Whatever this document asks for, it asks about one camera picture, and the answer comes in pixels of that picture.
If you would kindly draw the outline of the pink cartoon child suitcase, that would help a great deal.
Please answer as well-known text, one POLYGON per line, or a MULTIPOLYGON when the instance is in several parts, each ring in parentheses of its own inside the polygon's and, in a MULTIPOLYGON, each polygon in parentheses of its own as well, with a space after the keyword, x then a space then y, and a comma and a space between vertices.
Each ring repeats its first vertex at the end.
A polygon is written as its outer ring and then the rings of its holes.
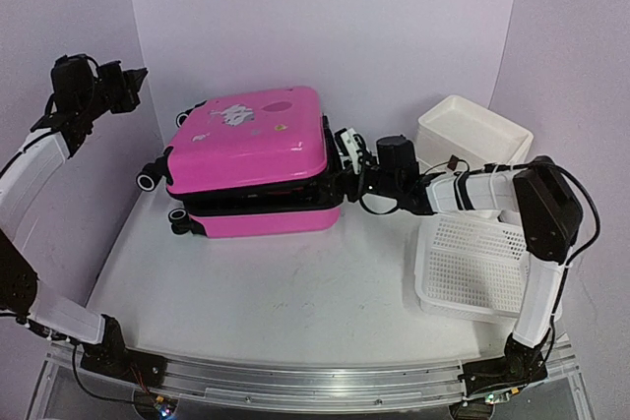
POLYGON ((175 234, 250 237, 326 230, 341 214, 341 161, 310 87, 211 98, 179 113, 162 155, 136 177, 180 206, 175 234))

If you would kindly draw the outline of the white three-drawer storage cabinet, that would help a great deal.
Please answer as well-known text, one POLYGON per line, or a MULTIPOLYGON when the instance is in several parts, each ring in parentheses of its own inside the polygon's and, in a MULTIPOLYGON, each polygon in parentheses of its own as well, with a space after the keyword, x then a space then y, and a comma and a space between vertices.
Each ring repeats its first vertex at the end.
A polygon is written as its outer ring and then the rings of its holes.
POLYGON ((416 156, 424 170, 455 156, 472 168, 525 161, 534 135, 459 95, 449 95, 417 119, 416 156))

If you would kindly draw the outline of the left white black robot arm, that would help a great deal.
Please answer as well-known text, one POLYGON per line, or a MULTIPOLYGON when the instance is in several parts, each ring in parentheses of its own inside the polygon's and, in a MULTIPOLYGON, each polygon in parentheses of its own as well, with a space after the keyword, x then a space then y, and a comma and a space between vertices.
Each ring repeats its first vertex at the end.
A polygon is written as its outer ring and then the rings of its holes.
POLYGON ((1 168, 1 315, 35 335, 83 348, 84 366, 112 378, 132 372, 133 352, 115 318, 87 309, 44 283, 16 239, 44 187, 106 114, 140 104, 146 68, 117 60, 97 63, 86 54, 58 58, 52 91, 26 140, 1 168))

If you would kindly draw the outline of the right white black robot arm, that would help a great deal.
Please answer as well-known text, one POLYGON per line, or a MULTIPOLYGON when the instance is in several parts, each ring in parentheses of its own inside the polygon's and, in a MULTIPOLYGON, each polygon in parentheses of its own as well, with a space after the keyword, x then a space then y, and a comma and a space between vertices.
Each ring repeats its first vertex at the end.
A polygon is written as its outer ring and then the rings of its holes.
POLYGON ((363 203, 367 194, 395 201, 418 216, 474 210, 515 211, 521 219, 528 280, 519 316, 497 358, 464 364, 459 379, 468 398, 520 390, 546 376, 556 313, 583 221, 573 193, 577 181, 547 156, 525 164, 486 164, 453 175, 423 173, 412 141, 382 138, 371 153, 348 129, 324 131, 333 161, 335 193, 363 203))

